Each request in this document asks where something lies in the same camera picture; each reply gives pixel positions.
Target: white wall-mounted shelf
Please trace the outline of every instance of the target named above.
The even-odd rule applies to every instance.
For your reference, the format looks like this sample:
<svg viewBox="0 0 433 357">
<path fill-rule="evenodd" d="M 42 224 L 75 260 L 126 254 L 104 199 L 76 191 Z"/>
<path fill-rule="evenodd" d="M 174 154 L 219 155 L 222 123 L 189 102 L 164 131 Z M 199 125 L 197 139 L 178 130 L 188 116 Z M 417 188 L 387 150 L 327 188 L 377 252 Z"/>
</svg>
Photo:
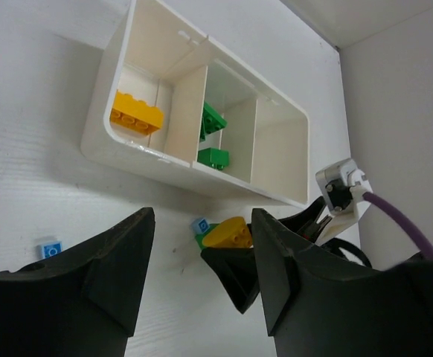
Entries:
<svg viewBox="0 0 433 357">
<path fill-rule="evenodd" d="M 147 137 L 109 122 L 116 91 L 164 112 Z M 228 122 L 199 142 L 204 101 Z M 307 115 L 253 69 L 158 0 L 131 1 L 103 52 L 81 142 L 85 157 L 219 199 L 308 200 Z M 230 152 L 230 166 L 197 162 Z"/>
</svg>

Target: white shelf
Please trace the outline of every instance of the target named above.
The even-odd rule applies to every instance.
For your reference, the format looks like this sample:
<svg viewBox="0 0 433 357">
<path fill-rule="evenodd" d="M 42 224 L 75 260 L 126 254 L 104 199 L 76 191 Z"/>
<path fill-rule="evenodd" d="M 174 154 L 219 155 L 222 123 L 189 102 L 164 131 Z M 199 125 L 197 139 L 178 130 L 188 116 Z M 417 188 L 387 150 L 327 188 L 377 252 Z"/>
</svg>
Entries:
<svg viewBox="0 0 433 357">
<path fill-rule="evenodd" d="M 159 107 L 150 136 L 109 123 L 116 91 Z M 203 103 L 227 127 L 200 143 Z M 308 200 L 309 125 L 303 110 L 218 42 L 157 0 L 132 1 L 104 51 L 83 133 L 83 154 L 102 164 L 249 204 Z M 198 151 L 230 152 L 222 172 Z"/>
</svg>

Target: lego brick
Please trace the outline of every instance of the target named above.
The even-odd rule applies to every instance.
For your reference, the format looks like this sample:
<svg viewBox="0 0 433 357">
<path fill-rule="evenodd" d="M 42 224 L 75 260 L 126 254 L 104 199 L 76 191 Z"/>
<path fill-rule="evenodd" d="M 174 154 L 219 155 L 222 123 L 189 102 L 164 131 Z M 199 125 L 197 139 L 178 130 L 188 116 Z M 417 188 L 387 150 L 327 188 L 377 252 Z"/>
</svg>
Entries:
<svg viewBox="0 0 433 357">
<path fill-rule="evenodd" d="M 203 104 L 202 113 L 202 127 L 200 129 L 200 138 L 205 139 L 205 135 L 209 135 L 213 132 L 217 132 L 224 129 L 227 126 L 227 122 L 222 118 L 218 112 L 213 109 L 208 103 Z"/>
<path fill-rule="evenodd" d="M 243 217 L 232 217 L 221 222 L 202 241 L 202 245 L 212 248 L 249 248 L 253 237 Z"/>
<path fill-rule="evenodd" d="M 46 259 L 62 252 L 61 242 L 50 242 L 39 246 L 41 258 Z"/>
<path fill-rule="evenodd" d="M 135 100 L 132 95 L 118 91 L 110 121 L 147 136 L 162 128 L 164 113 L 156 106 L 148 106 L 143 100 Z"/>
<path fill-rule="evenodd" d="M 226 150 L 209 147 L 199 151 L 197 161 L 221 171 L 230 164 L 230 153 Z"/>
<path fill-rule="evenodd" d="M 204 234 L 196 234 L 195 235 L 195 240 L 199 244 L 200 249 L 207 248 L 203 245 L 202 241 L 210 232 L 212 232 L 213 229 L 215 229 L 216 226 L 218 226 L 218 223 L 211 223 L 208 231 L 206 231 Z"/>
<path fill-rule="evenodd" d="M 202 217 L 195 219 L 191 226 L 195 234 L 204 234 L 210 228 L 208 221 Z"/>
</svg>

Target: blue lego brick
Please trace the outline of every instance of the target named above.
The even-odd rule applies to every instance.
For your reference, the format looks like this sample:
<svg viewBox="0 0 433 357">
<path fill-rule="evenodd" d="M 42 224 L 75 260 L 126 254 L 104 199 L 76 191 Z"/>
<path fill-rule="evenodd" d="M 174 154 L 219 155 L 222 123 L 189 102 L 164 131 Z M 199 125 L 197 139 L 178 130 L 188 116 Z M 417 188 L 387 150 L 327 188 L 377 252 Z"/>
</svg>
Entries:
<svg viewBox="0 0 433 357">
<path fill-rule="evenodd" d="M 192 223 L 192 229 L 195 234 L 204 234 L 206 231 L 210 229 L 210 225 L 208 224 L 205 218 L 197 218 Z"/>
<path fill-rule="evenodd" d="M 61 242 L 41 244 L 41 258 L 46 259 L 62 252 Z"/>
</svg>

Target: cable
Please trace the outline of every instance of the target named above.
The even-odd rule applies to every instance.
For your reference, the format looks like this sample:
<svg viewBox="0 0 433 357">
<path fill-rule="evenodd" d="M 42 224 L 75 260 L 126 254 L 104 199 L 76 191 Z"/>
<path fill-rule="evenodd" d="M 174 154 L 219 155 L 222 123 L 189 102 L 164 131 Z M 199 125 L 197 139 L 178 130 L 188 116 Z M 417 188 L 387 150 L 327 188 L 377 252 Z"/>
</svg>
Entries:
<svg viewBox="0 0 433 357">
<path fill-rule="evenodd" d="M 423 256 L 427 260 L 433 260 L 433 245 L 405 214 L 375 193 L 366 192 L 362 197 L 365 201 L 377 206 L 380 210 L 390 216 L 405 231 L 405 233 L 408 234 L 413 243 L 415 243 L 418 249 L 420 249 Z"/>
</svg>

